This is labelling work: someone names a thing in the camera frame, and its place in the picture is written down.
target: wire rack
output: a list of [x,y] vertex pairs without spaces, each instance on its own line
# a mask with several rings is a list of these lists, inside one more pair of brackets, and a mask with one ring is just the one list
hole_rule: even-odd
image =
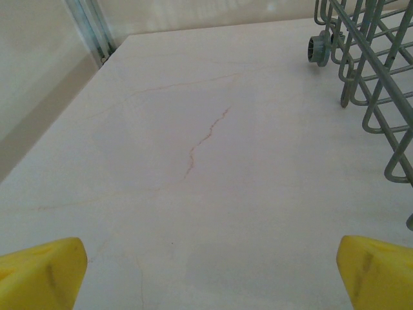
[[[388,11],[394,5],[398,9]],[[310,62],[324,67],[331,58],[339,65],[338,76],[344,82],[341,106],[352,102],[366,107],[364,130],[384,134],[390,143],[393,155],[385,177],[411,186],[407,150],[413,138],[412,16],[413,0],[357,0],[351,9],[347,0],[316,0],[314,21],[325,29],[308,43]],[[397,121],[395,113],[384,112],[389,107],[396,111]],[[407,225],[413,230],[413,215]]]

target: dishwasher rack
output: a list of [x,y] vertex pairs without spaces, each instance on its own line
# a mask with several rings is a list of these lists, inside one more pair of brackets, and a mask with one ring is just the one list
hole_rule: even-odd
[[[413,74],[408,91],[402,92],[395,82],[397,75],[413,69],[413,56],[408,51],[413,47],[413,37],[408,41],[407,35],[413,26],[413,0],[403,8],[385,11],[387,5],[397,1],[357,0],[351,14],[348,14],[347,0],[340,3],[337,0],[316,0],[314,21],[325,29],[320,35],[310,38],[308,60],[324,67],[331,58],[339,65],[338,76],[344,82],[341,106],[345,108],[351,101],[367,107],[362,123],[364,130],[384,134],[393,149],[384,171],[385,177],[392,182],[413,186],[413,168],[406,152],[413,138],[413,108],[409,102],[409,98],[413,99]],[[399,19],[395,27],[388,27],[383,22],[396,16]],[[378,39],[386,40],[389,48],[375,50],[374,43]],[[392,68],[396,56],[405,65]],[[393,105],[402,120],[400,125],[389,125],[382,111],[386,105]],[[373,116],[378,126],[370,125]],[[401,175],[394,172],[398,163],[403,169]],[[407,225],[413,230],[413,215]]]

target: white wall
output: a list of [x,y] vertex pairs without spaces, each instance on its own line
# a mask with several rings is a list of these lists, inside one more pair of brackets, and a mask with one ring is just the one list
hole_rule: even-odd
[[0,1],[0,180],[96,71],[63,1]]
[[[97,0],[115,41],[130,34],[312,17],[315,0]],[[348,0],[354,7],[356,0]],[[399,6],[401,0],[391,7]]]

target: yellow object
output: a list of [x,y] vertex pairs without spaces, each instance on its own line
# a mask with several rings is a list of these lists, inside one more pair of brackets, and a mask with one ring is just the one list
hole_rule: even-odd
[[86,272],[79,238],[0,256],[0,309],[71,309]]
[[355,310],[413,309],[413,249],[345,236],[337,265]]

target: white countertop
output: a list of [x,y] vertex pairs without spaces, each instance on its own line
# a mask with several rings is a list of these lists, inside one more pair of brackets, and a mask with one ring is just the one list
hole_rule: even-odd
[[0,249],[85,243],[76,309],[351,309],[341,237],[413,245],[391,149],[339,105],[321,27],[130,36],[0,185]]

